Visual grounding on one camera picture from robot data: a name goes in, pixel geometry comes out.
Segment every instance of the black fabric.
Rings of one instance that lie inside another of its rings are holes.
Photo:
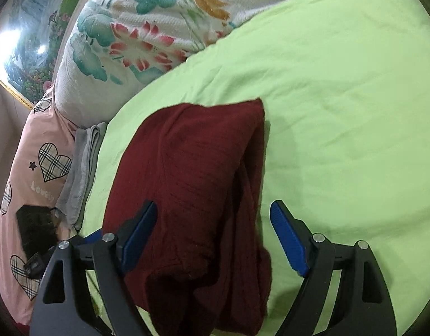
[[[54,223],[50,208],[22,206],[17,210],[16,218],[27,259],[36,253],[45,254],[52,246],[56,246],[58,224]]]

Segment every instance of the pink pillowcase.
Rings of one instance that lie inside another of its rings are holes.
[[[72,163],[77,127],[57,110],[52,86],[29,114],[5,188],[0,215],[0,292],[17,323],[30,324],[39,280],[23,266],[16,211],[23,205],[55,207]],[[60,240],[69,231],[60,227]]]

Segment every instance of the metal screw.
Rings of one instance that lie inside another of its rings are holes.
[[[322,234],[314,234],[313,235],[313,240],[316,242],[324,242],[325,239],[326,239],[326,237]]]
[[[364,240],[360,240],[358,242],[358,247],[360,249],[366,250],[367,248],[369,248],[369,244],[367,242],[365,242]]]
[[[116,238],[116,236],[112,232],[108,232],[107,234],[104,234],[102,239],[104,242],[111,242]]]
[[[64,240],[64,241],[61,241],[59,244],[58,244],[58,247],[61,249],[61,250],[64,250],[64,249],[67,249],[68,247],[69,247],[69,242],[67,241],[67,240]]]

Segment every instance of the blue clamp pad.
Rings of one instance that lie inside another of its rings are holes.
[[[306,277],[310,271],[308,255],[312,234],[306,225],[296,220],[281,200],[276,200],[270,208],[271,224],[274,228],[291,268]]]
[[[117,231],[116,255],[123,274],[132,271],[142,255],[157,221],[157,206],[147,200],[133,219]]]
[[[86,244],[93,244],[94,242],[96,242],[97,240],[100,240],[103,236],[103,230],[97,230],[93,233],[91,233],[90,235],[86,236],[84,238],[84,242],[86,242]]]

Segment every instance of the plaid heart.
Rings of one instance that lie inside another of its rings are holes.
[[[38,153],[39,165],[43,173],[44,182],[68,175],[72,160],[59,155],[57,147],[52,143],[45,143]]]
[[[12,195],[13,191],[11,189],[11,184],[10,182],[7,182],[7,185],[5,186],[4,198],[2,198],[1,216],[7,213]]]
[[[27,297],[33,301],[38,294],[39,284],[41,281],[39,279],[27,278],[24,271],[24,265],[25,262],[17,255],[12,255],[10,258],[11,272],[13,273],[14,278],[24,290]]]
[[[33,108],[33,112],[36,114],[38,112],[43,112],[52,106],[52,99],[50,97],[41,98],[36,106]]]

